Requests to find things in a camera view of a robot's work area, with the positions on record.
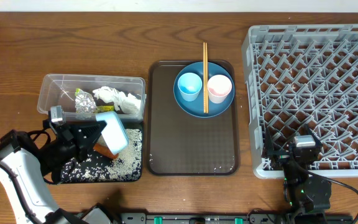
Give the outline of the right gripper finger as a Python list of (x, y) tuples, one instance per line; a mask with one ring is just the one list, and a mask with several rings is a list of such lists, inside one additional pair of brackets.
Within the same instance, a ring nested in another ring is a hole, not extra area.
[(312, 130), (310, 129), (308, 124), (304, 124), (303, 128), (304, 128), (305, 132), (313, 138), (316, 145), (321, 144), (321, 141), (315, 136), (315, 134), (312, 132)]
[(269, 129), (267, 128), (265, 130), (264, 153), (266, 156), (272, 156), (274, 151), (275, 151), (275, 149), (273, 146), (272, 137), (271, 137)]

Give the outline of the light blue white bowl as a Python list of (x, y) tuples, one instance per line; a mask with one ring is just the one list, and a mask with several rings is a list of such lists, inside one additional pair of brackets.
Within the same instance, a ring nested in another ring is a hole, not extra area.
[(114, 111), (96, 114), (97, 121), (105, 121), (106, 127), (98, 139), (98, 143), (105, 146), (109, 151), (116, 155), (125, 149), (129, 144), (126, 130), (117, 113)]

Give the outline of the yellow foil snack wrapper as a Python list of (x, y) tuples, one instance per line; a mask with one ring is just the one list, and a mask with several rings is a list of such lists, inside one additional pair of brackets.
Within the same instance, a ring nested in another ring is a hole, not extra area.
[(97, 106), (93, 96), (80, 88), (75, 90), (75, 109), (77, 113), (104, 113), (114, 111), (113, 106)]

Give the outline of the white tissue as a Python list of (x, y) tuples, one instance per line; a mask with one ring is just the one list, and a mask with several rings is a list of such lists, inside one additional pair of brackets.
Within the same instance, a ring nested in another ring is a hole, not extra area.
[(119, 107), (124, 114), (137, 114), (140, 111), (141, 100), (131, 93), (126, 95), (124, 92), (119, 92), (119, 99)]
[(104, 103), (120, 103), (121, 97), (119, 91), (109, 86), (102, 86), (101, 88), (93, 90), (94, 97), (97, 100), (102, 100)]

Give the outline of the orange carrot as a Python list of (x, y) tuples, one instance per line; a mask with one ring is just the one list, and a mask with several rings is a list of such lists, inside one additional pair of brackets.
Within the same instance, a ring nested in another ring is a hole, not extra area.
[(113, 154), (106, 146), (96, 143), (93, 148), (96, 152), (110, 159), (117, 159), (119, 154)]

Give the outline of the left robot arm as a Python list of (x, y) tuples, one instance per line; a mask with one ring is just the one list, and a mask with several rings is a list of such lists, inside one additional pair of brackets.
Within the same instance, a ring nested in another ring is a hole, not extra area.
[(78, 216), (60, 208), (45, 175), (60, 172), (72, 158), (85, 160), (106, 127), (105, 121), (54, 124), (41, 130), (11, 130), (0, 139), (0, 183), (17, 223), (112, 223), (99, 205)]

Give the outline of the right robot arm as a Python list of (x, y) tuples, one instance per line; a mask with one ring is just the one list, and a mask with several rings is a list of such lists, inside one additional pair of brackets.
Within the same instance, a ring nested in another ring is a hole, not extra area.
[(295, 136), (288, 149), (276, 149), (269, 130), (265, 132), (265, 155), (271, 166), (281, 168), (284, 173), (283, 192), (291, 210), (276, 222), (307, 223), (305, 215), (311, 215), (311, 223), (319, 222), (317, 214), (331, 207), (331, 184), (322, 177), (309, 174), (307, 166), (317, 160), (323, 146), (308, 125), (305, 135)]

